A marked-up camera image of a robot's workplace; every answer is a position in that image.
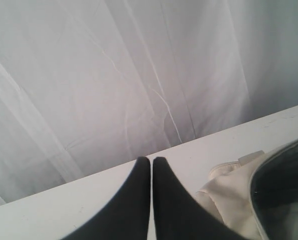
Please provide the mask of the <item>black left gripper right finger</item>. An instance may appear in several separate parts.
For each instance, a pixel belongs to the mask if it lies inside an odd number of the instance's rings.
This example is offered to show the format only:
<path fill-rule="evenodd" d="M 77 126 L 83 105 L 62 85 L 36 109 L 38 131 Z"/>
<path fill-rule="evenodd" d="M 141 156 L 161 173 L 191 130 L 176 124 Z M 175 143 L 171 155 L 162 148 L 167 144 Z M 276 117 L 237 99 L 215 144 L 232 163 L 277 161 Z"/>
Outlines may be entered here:
<path fill-rule="evenodd" d="M 158 240 L 240 240 L 202 208 L 181 184 L 167 159 L 153 160 L 153 211 Z"/>

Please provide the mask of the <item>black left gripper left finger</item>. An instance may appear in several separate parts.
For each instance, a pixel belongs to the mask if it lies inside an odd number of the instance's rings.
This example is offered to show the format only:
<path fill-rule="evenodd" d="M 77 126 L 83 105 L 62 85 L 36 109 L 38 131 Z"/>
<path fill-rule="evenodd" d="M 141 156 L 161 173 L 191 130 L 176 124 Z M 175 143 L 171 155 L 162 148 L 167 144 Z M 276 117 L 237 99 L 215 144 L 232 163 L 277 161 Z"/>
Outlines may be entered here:
<path fill-rule="evenodd" d="M 150 161 L 139 157 L 110 201 L 65 240 L 145 240 L 150 218 Z"/>

